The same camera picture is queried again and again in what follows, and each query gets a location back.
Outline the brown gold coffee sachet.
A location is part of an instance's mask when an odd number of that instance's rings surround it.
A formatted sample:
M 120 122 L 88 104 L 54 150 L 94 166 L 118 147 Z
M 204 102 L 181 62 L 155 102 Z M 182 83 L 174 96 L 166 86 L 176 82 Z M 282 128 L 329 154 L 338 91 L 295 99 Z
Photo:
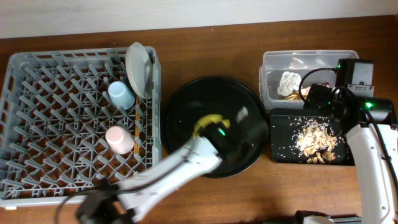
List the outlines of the brown gold coffee sachet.
M 325 86 L 325 87 L 330 86 L 330 84 L 328 82 L 321 83 L 320 85 Z M 302 96 L 304 97 L 305 100 L 307 99 L 310 89 L 311 89 L 310 86 L 301 89 Z M 300 100 L 301 97 L 300 97 L 299 91 L 294 91 L 290 95 L 286 96 L 284 99 L 285 100 Z

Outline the yellow bowl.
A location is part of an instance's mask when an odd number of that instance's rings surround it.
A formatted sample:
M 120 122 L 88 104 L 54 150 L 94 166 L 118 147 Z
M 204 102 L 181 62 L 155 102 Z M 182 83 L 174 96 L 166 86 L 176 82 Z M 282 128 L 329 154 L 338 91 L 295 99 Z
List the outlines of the yellow bowl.
M 200 118 L 193 128 L 192 136 L 194 138 L 199 137 L 200 130 L 207 127 L 209 124 L 219 123 L 221 122 L 226 128 L 231 127 L 231 122 L 228 119 L 224 119 L 220 114 L 208 114 L 202 118 Z

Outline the white napkin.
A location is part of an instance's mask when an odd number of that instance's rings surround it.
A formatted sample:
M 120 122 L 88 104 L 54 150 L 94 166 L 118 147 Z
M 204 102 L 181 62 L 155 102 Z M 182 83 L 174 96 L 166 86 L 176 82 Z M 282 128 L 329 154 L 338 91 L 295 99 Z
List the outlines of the white napkin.
M 298 73 L 284 72 L 280 78 L 277 93 L 281 96 L 289 96 L 299 89 L 302 77 Z

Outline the food scraps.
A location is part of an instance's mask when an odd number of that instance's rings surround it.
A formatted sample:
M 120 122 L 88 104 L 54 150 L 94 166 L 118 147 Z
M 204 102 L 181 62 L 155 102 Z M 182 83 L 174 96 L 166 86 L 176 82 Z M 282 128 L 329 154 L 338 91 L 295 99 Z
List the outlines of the food scraps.
M 326 164 L 334 161 L 334 149 L 339 145 L 333 136 L 331 122 L 324 117 L 298 116 L 287 122 L 292 132 L 285 135 L 277 153 L 283 159 L 291 155 L 307 164 Z

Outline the pink cup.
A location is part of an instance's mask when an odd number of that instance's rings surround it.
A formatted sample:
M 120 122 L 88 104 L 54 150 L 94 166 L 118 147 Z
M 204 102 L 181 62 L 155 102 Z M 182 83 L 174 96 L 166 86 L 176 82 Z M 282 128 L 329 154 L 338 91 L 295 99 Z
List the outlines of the pink cup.
M 106 142 L 116 154 L 126 154 L 134 149 L 134 137 L 120 126 L 110 127 L 105 134 Z

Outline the white plate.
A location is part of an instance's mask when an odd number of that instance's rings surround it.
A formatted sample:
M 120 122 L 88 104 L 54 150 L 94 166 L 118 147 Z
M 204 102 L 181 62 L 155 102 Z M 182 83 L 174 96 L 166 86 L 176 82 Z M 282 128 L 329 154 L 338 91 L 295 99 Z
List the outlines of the white plate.
M 152 61 L 145 47 L 138 42 L 127 49 L 126 74 L 137 96 L 152 98 Z

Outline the light blue cup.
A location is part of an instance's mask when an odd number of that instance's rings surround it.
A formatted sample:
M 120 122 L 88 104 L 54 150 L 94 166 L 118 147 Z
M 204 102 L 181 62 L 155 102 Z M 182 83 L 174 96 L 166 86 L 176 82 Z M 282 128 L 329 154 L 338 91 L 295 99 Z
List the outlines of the light blue cup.
M 134 93 L 121 81 L 112 82 L 108 87 L 108 94 L 117 108 L 128 110 L 135 105 Z

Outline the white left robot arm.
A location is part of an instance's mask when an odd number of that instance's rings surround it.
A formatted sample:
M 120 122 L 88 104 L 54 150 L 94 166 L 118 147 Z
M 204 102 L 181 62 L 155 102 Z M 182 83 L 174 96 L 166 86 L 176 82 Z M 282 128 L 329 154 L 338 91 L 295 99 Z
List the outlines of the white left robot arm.
M 75 216 L 80 223 L 138 223 L 179 187 L 223 162 L 235 162 L 243 147 L 253 144 L 240 124 L 198 125 L 193 137 L 158 165 L 88 194 Z

